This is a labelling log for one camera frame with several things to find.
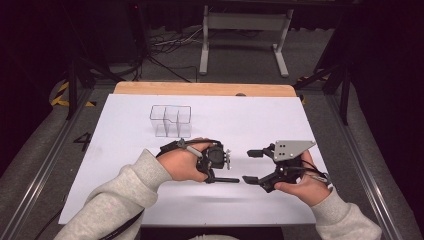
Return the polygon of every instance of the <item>human hand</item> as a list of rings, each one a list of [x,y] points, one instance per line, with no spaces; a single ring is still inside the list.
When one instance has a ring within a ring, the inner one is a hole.
[[[194,140],[206,140],[207,138],[195,138]],[[191,144],[199,152],[212,147],[213,143]],[[196,169],[197,156],[185,149],[175,149],[160,155],[158,161],[168,171],[175,181],[194,180],[203,182],[208,176]]]
[[[315,166],[308,150],[302,153],[301,159]],[[303,163],[303,166],[307,168],[311,167],[307,163]],[[313,172],[306,172],[299,183],[290,184],[286,182],[278,182],[274,184],[274,188],[297,196],[310,207],[315,206],[330,195],[330,190],[323,182],[313,179],[310,175],[317,174]]]

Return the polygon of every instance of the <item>transparent container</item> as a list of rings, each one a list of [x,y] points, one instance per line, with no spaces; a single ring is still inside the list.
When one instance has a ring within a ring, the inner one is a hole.
[[[153,105],[150,121],[156,137],[191,137],[191,107]]]

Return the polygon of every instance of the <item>black cable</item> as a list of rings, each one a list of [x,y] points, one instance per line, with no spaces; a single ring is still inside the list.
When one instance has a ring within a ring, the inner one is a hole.
[[[47,229],[47,227],[57,218],[57,216],[60,215],[62,212],[63,207],[44,225],[44,227],[40,230],[40,232],[35,236],[34,240],[37,240],[40,238],[41,234]]]
[[[110,240],[110,239],[116,238],[119,234],[125,232],[125,230],[127,230],[131,225],[133,225],[135,223],[135,221],[137,221],[137,219],[141,216],[141,214],[143,212],[144,212],[144,209],[141,210],[141,212],[138,213],[137,215],[135,215],[133,218],[131,218],[130,220],[128,220],[124,224],[122,224],[122,226],[117,228],[115,231],[113,231],[113,232],[109,233],[108,235],[100,238],[100,240]]]
[[[191,83],[191,81],[190,81],[190,80],[188,80],[187,78],[185,78],[185,77],[183,77],[183,76],[179,75],[178,73],[176,73],[176,72],[172,71],[172,69],[170,69],[169,67],[167,67],[167,66],[163,65],[161,62],[159,62],[158,60],[156,60],[156,59],[155,59],[155,58],[153,58],[152,56],[148,55],[148,56],[147,56],[147,59],[149,59],[149,61],[150,61],[150,62],[152,62],[152,63],[154,63],[154,64],[157,64],[157,65],[159,65],[159,66],[161,66],[161,67],[165,68],[166,70],[170,71],[171,73],[173,73],[175,76],[177,76],[177,77],[181,78],[182,80],[184,80],[184,81],[186,81],[186,82]]]

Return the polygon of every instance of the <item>white paper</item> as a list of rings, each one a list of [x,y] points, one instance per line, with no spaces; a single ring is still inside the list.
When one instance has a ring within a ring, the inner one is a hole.
[[[146,209],[145,226],[266,226],[315,223],[310,208],[289,194],[266,193],[242,176],[262,178],[275,170],[268,158],[249,158],[250,149],[276,140],[315,140],[297,97],[109,95],[90,146],[69,193],[59,223],[66,224],[89,193],[134,163],[144,148],[157,153],[177,138],[155,137],[149,114],[153,105],[191,106],[192,138],[219,140],[231,150],[231,170],[216,177],[240,183],[166,182],[159,200]],[[310,149],[318,169],[327,172],[318,146]]]

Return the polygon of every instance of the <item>gray sleeve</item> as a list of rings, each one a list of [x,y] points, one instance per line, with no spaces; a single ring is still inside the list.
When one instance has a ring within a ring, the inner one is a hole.
[[[316,229],[322,239],[380,239],[381,229],[365,217],[359,207],[344,202],[335,189],[313,206]]]
[[[144,208],[155,204],[160,184],[170,180],[169,173],[148,150],[144,150],[135,164],[124,166],[116,178],[96,188],[55,239],[106,236]],[[139,219],[115,239],[134,239],[140,224]]]

